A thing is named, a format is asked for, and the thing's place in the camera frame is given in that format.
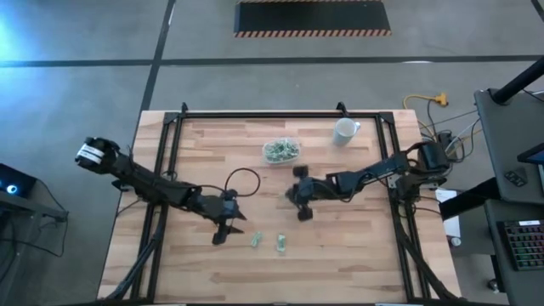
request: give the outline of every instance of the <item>black mat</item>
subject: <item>black mat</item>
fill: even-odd
[[[378,0],[246,0],[236,4],[235,37],[391,35]]]

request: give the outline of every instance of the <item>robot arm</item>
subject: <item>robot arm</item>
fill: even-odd
[[[224,243],[229,233],[242,232],[226,225],[228,219],[246,220],[236,202],[235,190],[224,190],[221,196],[202,195],[201,186],[155,175],[135,163],[132,156],[123,155],[119,145],[108,139],[85,139],[83,147],[77,152],[76,163],[91,172],[115,176],[118,180],[113,182],[114,186],[133,186],[136,194],[149,203],[166,202],[171,207],[211,220],[218,226],[218,232],[212,239],[214,245]]]
[[[408,154],[417,150],[417,167],[410,165]],[[414,144],[408,150],[401,151],[386,160],[377,162],[356,172],[344,171],[329,173],[325,179],[308,176],[308,167],[293,168],[293,175],[300,179],[287,192],[286,196],[298,208],[300,221],[313,217],[310,201],[340,200],[351,201],[363,188],[380,179],[389,178],[395,195],[402,201],[413,201],[419,196],[419,187],[426,183],[445,182],[441,176],[450,168],[447,156],[439,144],[422,142]]]

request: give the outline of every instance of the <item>white mug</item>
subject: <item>white mug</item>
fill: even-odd
[[[338,146],[347,145],[360,129],[360,123],[349,118],[342,118],[334,125],[332,143]]]

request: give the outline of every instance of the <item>concrete floor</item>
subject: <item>concrete floor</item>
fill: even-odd
[[[530,1],[384,0],[391,37],[234,39],[235,0],[178,0],[165,59],[288,56],[450,56],[544,53],[544,24]],[[167,0],[0,1],[0,67],[9,60],[151,60]],[[162,67],[152,110],[398,109],[407,94],[446,92],[433,119],[475,109],[475,90],[500,87],[530,62]],[[119,193],[110,177],[78,168],[88,135],[133,141],[149,66],[0,68],[0,162],[44,180],[71,212],[63,258],[33,252],[17,305],[94,300]],[[538,81],[530,89],[544,88]],[[426,102],[410,106],[427,122]],[[465,116],[440,125],[461,132]],[[493,175],[482,134],[447,187],[466,189]],[[51,241],[62,232],[53,233]],[[50,242],[51,247],[58,243]],[[489,258],[454,258],[463,296],[505,303],[485,288]]]

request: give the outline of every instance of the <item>wooden tabletop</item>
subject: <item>wooden tabletop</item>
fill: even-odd
[[[401,149],[421,141],[413,110],[392,110]],[[153,169],[164,111],[145,111],[133,147],[134,160]],[[372,119],[357,120],[360,131],[344,148],[331,145],[336,119],[195,119],[184,120],[178,150],[178,180],[224,186],[231,171],[250,167],[262,184],[252,197],[239,198],[247,221],[235,226],[245,234],[229,235],[212,245],[215,226],[201,217],[169,209],[157,282],[158,303],[363,303],[404,302],[399,255],[386,189],[370,184],[350,203],[314,201],[314,219],[301,223],[297,209],[284,197],[296,183],[292,165],[269,166],[262,147],[279,138],[301,145],[296,161],[309,165],[309,174],[359,170],[380,161],[377,130]],[[165,166],[172,143],[170,131]],[[388,151],[392,152],[387,137]],[[257,181],[237,173],[229,188],[251,192]],[[205,194],[217,191],[204,189]],[[136,199],[122,196],[120,209]],[[419,207],[438,209],[426,200]],[[136,258],[145,204],[139,203],[116,220],[99,289],[102,298],[113,291]],[[460,294],[444,227],[439,215],[417,211],[423,256],[448,289]],[[263,239],[250,243],[255,232]],[[276,251],[278,234],[286,236],[286,251]],[[142,293],[147,287],[144,272]],[[413,263],[414,286],[417,274]]]

